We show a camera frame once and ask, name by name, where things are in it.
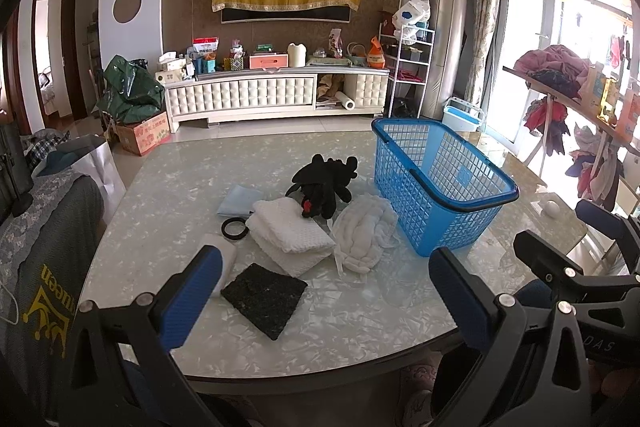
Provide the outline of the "white chunky knit blanket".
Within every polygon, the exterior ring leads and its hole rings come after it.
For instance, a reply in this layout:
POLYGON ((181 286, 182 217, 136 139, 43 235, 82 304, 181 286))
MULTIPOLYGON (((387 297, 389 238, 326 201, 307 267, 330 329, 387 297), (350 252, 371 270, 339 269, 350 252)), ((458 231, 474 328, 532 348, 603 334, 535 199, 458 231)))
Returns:
POLYGON ((369 273, 394 245, 397 225, 398 214, 388 199, 373 194, 355 197, 330 225, 338 273, 369 273))

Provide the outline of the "black plush toy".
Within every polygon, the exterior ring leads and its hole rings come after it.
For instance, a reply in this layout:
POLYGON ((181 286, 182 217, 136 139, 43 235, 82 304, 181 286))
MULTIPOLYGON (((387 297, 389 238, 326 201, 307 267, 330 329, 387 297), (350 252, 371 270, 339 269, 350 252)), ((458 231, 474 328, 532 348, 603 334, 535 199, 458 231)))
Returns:
POLYGON ((316 154, 311 162, 300 168, 292 178, 292 185, 285 195, 300 192, 303 195, 302 217, 321 217, 324 220, 333 218, 337 208, 337 199, 348 204, 352 201, 349 183, 357 178, 358 159, 349 156, 341 159, 324 159, 316 154))

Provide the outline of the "grey chair cover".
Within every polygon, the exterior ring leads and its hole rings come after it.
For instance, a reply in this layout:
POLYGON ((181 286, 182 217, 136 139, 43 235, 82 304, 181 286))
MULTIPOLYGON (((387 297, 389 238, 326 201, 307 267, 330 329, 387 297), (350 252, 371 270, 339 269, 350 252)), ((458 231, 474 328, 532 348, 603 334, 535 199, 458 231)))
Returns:
POLYGON ((1 225, 1 354, 34 407, 58 418, 67 347, 104 213, 90 176, 35 179, 32 203, 1 225))

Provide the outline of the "black scouring pad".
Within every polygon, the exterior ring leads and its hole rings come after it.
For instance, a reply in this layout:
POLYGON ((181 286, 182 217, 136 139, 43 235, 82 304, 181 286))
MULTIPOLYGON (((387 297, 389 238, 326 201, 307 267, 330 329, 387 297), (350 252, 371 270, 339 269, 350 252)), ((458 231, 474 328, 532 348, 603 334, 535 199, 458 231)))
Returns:
POLYGON ((277 340, 295 312, 307 283, 257 263, 243 270, 220 295, 271 340, 277 340))

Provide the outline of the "blue white storage bin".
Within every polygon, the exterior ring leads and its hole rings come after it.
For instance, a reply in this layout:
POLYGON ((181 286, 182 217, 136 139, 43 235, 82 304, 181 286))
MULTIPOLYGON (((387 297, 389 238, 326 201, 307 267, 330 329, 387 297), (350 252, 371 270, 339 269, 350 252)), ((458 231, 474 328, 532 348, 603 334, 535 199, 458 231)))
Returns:
POLYGON ((442 123, 455 132, 477 132, 485 126, 485 120, 483 109, 455 96, 442 109, 442 123))

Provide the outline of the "light blue cloth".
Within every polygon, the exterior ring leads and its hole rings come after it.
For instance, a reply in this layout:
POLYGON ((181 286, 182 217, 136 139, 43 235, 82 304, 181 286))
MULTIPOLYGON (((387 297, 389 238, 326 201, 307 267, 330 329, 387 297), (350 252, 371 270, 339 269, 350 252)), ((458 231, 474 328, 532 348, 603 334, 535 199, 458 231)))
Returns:
POLYGON ((262 200, 264 194, 254 188, 234 184, 217 209, 220 217, 248 218, 253 212, 253 206, 258 200, 262 200))

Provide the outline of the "white folded towel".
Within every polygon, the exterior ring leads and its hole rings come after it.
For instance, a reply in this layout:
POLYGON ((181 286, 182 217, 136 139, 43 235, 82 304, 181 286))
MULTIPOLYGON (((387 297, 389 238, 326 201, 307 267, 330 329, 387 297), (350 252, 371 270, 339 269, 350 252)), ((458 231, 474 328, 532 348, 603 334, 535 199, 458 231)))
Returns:
POLYGON ((258 200, 246 220, 259 248, 291 277, 300 277, 333 253, 335 242, 295 199, 258 200))

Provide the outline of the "silver gift bag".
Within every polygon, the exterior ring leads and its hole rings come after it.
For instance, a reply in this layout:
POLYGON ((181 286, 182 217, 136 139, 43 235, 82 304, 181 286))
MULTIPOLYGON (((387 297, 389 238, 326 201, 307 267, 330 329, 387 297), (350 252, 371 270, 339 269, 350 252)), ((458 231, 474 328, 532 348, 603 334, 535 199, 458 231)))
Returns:
POLYGON ((33 176, 47 176, 67 168, 90 176, 104 202, 103 222, 108 225, 126 193, 111 147, 102 135, 86 134, 58 144, 35 167, 33 176))

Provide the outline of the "cardboard box with red print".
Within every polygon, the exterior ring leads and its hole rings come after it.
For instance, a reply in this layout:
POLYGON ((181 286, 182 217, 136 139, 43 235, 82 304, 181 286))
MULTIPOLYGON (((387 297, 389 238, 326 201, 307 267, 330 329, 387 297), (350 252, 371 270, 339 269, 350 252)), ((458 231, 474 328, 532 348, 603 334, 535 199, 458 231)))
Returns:
POLYGON ((124 150, 144 156, 170 138, 167 114, 159 113, 140 124, 118 124, 115 133, 124 150))

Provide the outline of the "white paper roll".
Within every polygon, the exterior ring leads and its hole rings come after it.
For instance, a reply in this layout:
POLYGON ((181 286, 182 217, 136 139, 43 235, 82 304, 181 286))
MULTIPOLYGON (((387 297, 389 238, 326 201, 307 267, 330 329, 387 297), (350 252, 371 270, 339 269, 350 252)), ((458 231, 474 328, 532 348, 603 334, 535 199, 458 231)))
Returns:
POLYGON ((336 98, 336 101, 338 103, 340 103, 341 106, 344 107, 344 109, 346 109, 346 110, 354 110, 355 109, 355 102, 352 101, 352 99, 349 98, 349 96, 346 95, 344 92, 337 91, 335 93, 335 98, 336 98))

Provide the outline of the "green plastic bag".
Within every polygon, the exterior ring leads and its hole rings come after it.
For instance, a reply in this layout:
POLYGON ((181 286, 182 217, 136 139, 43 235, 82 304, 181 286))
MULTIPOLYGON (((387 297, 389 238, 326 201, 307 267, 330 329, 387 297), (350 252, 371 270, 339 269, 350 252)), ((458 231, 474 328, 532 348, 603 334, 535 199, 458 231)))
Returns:
POLYGON ((114 55, 103 72, 98 109, 115 124, 140 124, 165 110, 165 88, 138 61, 114 55))

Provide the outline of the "white tufted TV cabinet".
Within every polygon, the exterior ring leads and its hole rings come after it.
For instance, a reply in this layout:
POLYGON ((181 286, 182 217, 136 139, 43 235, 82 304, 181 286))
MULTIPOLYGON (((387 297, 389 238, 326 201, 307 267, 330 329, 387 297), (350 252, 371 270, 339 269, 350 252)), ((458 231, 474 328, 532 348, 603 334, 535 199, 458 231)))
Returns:
POLYGON ((305 66, 215 72, 168 83, 165 105, 172 133, 187 121, 207 124, 263 119, 380 115, 386 105, 386 69, 305 66), (355 102, 346 110, 342 91, 355 102))

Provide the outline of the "standing air conditioner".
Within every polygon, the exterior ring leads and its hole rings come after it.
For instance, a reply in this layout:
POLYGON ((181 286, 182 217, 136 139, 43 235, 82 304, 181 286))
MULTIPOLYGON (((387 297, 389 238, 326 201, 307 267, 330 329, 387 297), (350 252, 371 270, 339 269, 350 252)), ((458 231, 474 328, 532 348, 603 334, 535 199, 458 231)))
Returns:
POLYGON ((466 14, 466 0, 430 0, 430 28, 435 31, 421 115, 440 119, 454 94, 466 14))

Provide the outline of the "white jug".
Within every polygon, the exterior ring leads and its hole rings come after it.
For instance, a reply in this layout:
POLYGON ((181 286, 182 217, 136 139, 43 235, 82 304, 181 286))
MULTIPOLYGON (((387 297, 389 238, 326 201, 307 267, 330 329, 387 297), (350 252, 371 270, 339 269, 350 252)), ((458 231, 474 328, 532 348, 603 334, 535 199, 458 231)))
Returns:
POLYGON ((301 68, 306 65, 307 49, 303 43, 290 43, 288 45, 288 66, 301 68))

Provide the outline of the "pink drawer box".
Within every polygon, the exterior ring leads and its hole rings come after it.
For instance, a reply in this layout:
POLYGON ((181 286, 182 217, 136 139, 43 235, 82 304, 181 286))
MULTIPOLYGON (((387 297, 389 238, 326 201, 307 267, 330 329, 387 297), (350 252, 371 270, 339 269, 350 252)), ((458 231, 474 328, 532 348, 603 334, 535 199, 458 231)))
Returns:
POLYGON ((286 53, 257 53, 248 58, 250 69, 281 69, 288 67, 288 54, 286 53))

